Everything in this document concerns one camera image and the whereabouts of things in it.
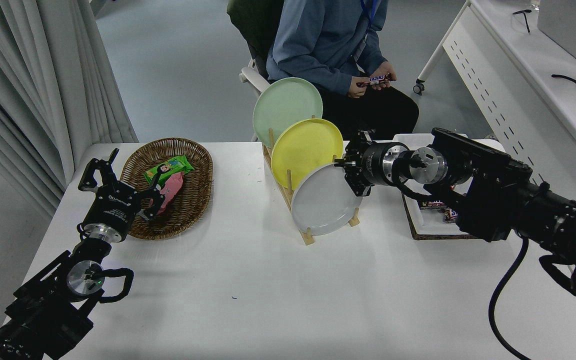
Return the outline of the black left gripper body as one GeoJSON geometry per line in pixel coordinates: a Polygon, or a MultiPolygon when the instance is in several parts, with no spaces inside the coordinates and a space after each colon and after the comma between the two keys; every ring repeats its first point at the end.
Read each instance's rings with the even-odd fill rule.
{"type": "Polygon", "coordinates": [[[82,222],[88,236],[94,231],[111,229],[108,238],[125,238],[134,218],[141,210],[137,191],[128,184],[106,184],[98,187],[93,205],[82,222]]]}

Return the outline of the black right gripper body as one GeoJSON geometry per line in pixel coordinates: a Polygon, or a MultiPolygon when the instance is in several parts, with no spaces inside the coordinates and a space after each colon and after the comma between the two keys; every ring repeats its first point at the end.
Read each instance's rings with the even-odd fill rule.
{"type": "Polygon", "coordinates": [[[370,142],[361,155],[361,175],[370,185],[394,186],[393,180],[384,170],[386,153],[393,148],[393,142],[370,142]]]}

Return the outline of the person's right hand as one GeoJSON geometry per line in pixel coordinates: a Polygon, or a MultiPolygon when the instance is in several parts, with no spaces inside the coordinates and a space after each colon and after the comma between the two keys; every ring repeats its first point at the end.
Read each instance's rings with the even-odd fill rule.
{"type": "Polygon", "coordinates": [[[350,78],[350,85],[346,96],[354,99],[361,98],[361,96],[366,93],[367,89],[364,85],[359,86],[359,84],[365,84],[365,82],[368,82],[368,80],[370,80],[368,77],[352,76],[350,78]]]}

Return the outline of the person's left hand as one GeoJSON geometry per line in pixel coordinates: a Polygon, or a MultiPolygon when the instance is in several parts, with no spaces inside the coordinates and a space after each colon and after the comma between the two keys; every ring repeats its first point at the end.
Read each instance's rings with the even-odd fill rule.
{"type": "Polygon", "coordinates": [[[385,75],[390,75],[391,80],[389,82],[372,85],[371,88],[374,91],[382,91],[384,89],[390,88],[392,85],[391,82],[395,82],[397,80],[397,74],[394,69],[394,66],[389,61],[382,62],[380,66],[378,66],[378,68],[375,69],[375,71],[373,71],[373,73],[371,73],[369,77],[373,78],[376,76],[385,76],[385,75]]]}

